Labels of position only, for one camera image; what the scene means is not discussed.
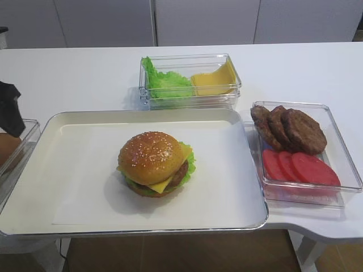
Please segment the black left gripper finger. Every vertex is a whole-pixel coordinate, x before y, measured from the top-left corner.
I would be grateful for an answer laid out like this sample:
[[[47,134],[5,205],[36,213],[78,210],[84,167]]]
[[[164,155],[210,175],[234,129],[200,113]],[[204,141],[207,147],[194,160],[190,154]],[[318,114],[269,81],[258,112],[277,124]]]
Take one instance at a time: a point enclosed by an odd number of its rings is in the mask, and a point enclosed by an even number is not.
[[[16,100],[1,99],[1,129],[13,137],[20,137],[25,130]]]

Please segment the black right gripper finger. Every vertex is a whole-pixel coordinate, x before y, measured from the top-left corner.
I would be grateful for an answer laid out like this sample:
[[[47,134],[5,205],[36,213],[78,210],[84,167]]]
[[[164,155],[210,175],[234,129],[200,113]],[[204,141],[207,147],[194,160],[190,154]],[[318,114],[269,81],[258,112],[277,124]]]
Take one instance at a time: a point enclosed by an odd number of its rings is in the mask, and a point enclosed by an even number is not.
[[[13,84],[0,82],[0,95],[1,100],[17,101],[17,99],[21,96],[21,93]]]

